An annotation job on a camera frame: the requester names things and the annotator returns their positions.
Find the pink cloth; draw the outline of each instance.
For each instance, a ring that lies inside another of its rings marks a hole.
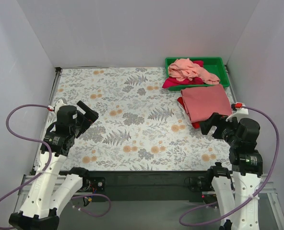
[[[176,78],[168,77],[166,81],[163,83],[162,88],[167,89],[172,86],[177,85],[203,85],[204,82],[201,78],[193,78],[193,80],[184,79],[184,81],[178,81]]]
[[[177,59],[168,67],[169,76],[176,78],[178,81],[189,79],[190,81],[199,77],[209,85],[217,85],[220,79],[213,73],[208,72],[206,69],[200,67],[198,64],[187,59]]]
[[[181,94],[191,122],[205,121],[213,113],[226,116],[232,114],[230,102],[221,84],[186,88]]]

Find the green tray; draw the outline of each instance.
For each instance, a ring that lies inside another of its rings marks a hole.
[[[218,76],[220,79],[220,84],[223,85],[224,88],[227,88],[229,86],[229,80],[225,71],[225,67],[222,61],[222,58],[220,57],[167,57],[166,58],[166,77],[169,77],[169,73],[167,68],[169,65],[174,63],[176,59],[180,58],[189,58],[191,61],[203,61],[204,62],[204,68],[215,75]],[[207,87],[207,86],[213,86],[213,85],[178,85],[178,86],[172,86],[168,89],[170,91],[180,91],[185,88],[191,88],[191,87]]]

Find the cable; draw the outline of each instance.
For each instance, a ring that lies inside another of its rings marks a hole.
[[[9,126],[10,117],[11,117],[17,110],[19,110],[19,109],[21,109],[21,108],[25,108],[25,107],[42,107],[42,108],[47,108],[47,109],[49,109],[48,106],[39,105],[39,104],[24,104],[24,105],[21,105],[21,106],[15,108],[15,109],[13,109],[13,110],[10,112],[10,114],[8,115],[7,120],[6,120],[6,127],[7,127],[7,130],[8,130],[11,134],[13,134],[14,136],[16,136],[16,137],[18,137],[18,138],[20,138],[20,139],[29,140],[29,141],[33,141],[33,142],[39,142],[39,143],[42,143],[43,145],[45,145],[45,146],[47,147],[47,149],[48,149],[48,151],[49,151],[49,158],[48,158],[48,161],[47,161],[47,163],[45,164],[45,166],[44,166],[44,168],[43,168],[43,170],[42,170],[42,171],[45,171],[45,170],[48,168],[48,166],[49,166],[49,164],[50,164],[50,162],[51,162],[51,158],[52,158],[52,151],[51,151],[50,146],[49,146],[46,142],[44,142],[44,141],[42,141],[42,140],[37,140],[37,139],[32,139],[32,138],[26,138],[26,137],[23,137],[23,136],[21,136],[21,135],[19,135],[19,134],[16,134],[16,133],[14,133],[14,132],[11,130],[11,128],[10,128],[10,126]],[[1,198],[0,198],[0,202],[1,202],[2,200],[4,200],[5,198],[7,198],[8,196],[10,196],[11,194],[15,193],[16,191],[22,189],[22,188],[25,187],[27,184],[29,184],[29,183],[31,183],[32,181],[36,180],[41,174],[42,174],[42,173],[39,173],[39,174],[35,175],[35,176],[34,176],[32,179],[30,179],[29,181],[23,183],[22,185],[18,186],[17,188],[13,189],[13,190],[10,191],[9,193],[7,193],[7,194],[4,195],[3,197],[1,197]],[[0,227],[0,230],[11,230],[11,229],[14,229],[14,228],[12,228],[12,227],[7,227],[7,228]]]
[[[258,109],[255,109],[255,108],[252,108],[252,107],[248,107],[248,106],[242,106],[242,108],[245,108],[245,109],[249,109],[249,110],[253,110],[257,113],[260,113],[262,115],[264,115],[272,124],[274,130],[275,130],[275,134],[276,134],[276,147],[275,147],[275,154],[274,154],[274,158],[273,158],[273,161],[272,161],[272,165],[270,167],[270,170],[269,170],[269,173],[266,177],[266,179],[264,180],[264,182],[261,184],[261,186],[252,194],[253,197],[255,197],[256,195],[258,195],[258,193],[261,192],[261,190],[266,186],[268,180],[270,179],[271,175],[272,175],[272,172],[274,170],[274,166],[275,166],[275,163],[276,163],[276,160],[277,160],[277,155],[278,155],[278,149],[279,149],[279,146],[280,146],[280,135],[278,133],[278,129],[277,129],[277,126],[275,125],[275,123],[273,122],[273,120],[268,116],[266,115],[263,111],[260,111]],[[203,205],[203,206],[200,206],[200,207],[195,207],[193,209],[190,209],[188,210],[187,212],[185,212],[184,214],[182,214],[180,217],[179,217],[179,223],[183,226],[188,226],[188,227],[197,227],[197,226],[204,226],[204,225],[208,225],[208,224],[213,224],[217,221],[220,221],[230,215],[232,215],[233,213],[237,212],[238,210],[240,210],[241,208],[243,208],[245,205],[247,205],[253,198],[250,197],[248,198],[245,202],[243,202],[241,205],[239,205],[238,207],[234,208],[233,210],[231,210],[230,212],[224,214],[223,216],[221,216],[220,218],[217,218],[217,219],[213,219],[213,220],[209,220],[209,221],[206,221],[206,222],[202,222],[202,223],[196,223],[196,224],[189,224],[189,223],[184,223],[182,222],[182,219],[185,215],[187,215],[189,212],[192,212],[194,210],[197,210],[198,208],[202,208],[202,207],[206,207],[206,206],[209,206],[211,204],[208,204],[208,205]]]
[[[94,213],[89,212],[88,210],[86,210],[86,209],[84,209],[82,207],[78,207],[78,210],[80,210],[80,211],[82,211],[82,212],[84,212],[86,214],[89,214],[92,217],[103,217],[105,214],[107,214],[110,211],[110,209],[111,209],[111,200],[109,199],[108,196],[103,195],[103,194],[98,194],[97,193],[97,194],[89,194],[89,195],[79,195],[79,196],[72,197],[71,199],[75,200],[75,199],[83,198],[83,197],[86,197],[86,196],[101,196],[101,197],[106,198],[107,201],[109,202],[109,207],[108,207],[107,211],[104,212],[103,214],[94,214]]]

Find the floor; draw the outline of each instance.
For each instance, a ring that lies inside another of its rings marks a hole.
[[[165,78],[164,68],[63,69],[53,102],[82,100],[99,119],[75,141],[61,170],[207,170],[216,161],[230,169],[229,146],[190,125],[180,92],[161,88]],[[226,94],[233,102],[230,88]]]

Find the wall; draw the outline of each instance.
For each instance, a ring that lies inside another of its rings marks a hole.
[[[55,67],[227,62],[259,0],[18,0]]]
[[[238,101],[266,112],[281,138],[273,180],[284,212],[284,0],[260,0],[227,64]],[[263,117],[258,149],[270,168],[275,134]]]
[[[31,170],[37,144],[13,137],[5,127],[8,113],[28,104],[47,104],[54,69],[16,0],[0,0],[0,197],[20,185]],[[45,109],[25,109],[13,116],[17,133],[39,138]],[[7,227],[17,200],[0,203],[0,225]]]

